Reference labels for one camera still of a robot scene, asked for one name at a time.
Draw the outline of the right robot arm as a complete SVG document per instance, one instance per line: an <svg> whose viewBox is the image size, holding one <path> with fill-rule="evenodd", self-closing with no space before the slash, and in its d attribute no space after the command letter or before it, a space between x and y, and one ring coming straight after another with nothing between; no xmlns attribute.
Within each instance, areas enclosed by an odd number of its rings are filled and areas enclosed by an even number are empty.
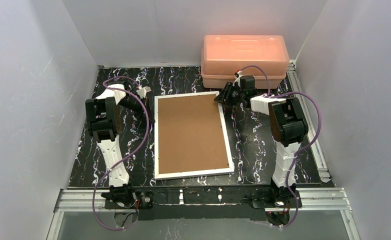
<svg viewBox="0 0 391 240"><path fill-rule="evenodd" d="M262 94L252 75L242 75L227 82L214 101L227 106L242 105L253 112L269 116L270 131L276 142L275 169L272 183L277 189L295 191L295 159L309 131L300 100Z"/></svg>

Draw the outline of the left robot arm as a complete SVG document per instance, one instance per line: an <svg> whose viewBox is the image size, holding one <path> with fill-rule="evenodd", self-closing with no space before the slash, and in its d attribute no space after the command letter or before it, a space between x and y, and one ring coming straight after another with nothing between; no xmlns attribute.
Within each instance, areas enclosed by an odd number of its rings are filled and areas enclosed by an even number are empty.
<svg viewBox="0 0 391 240"><path fill-rule="evenodd" d="M140 117L146 123L148 133L150 124L155 122L148 98L151 91L149 86L127 90L122 82L118 82L107 86L99 96L85 101L87 130L101 150L110 187L118 188L130 183L119 143L122 132L120 107L132 110Z"/></svg>

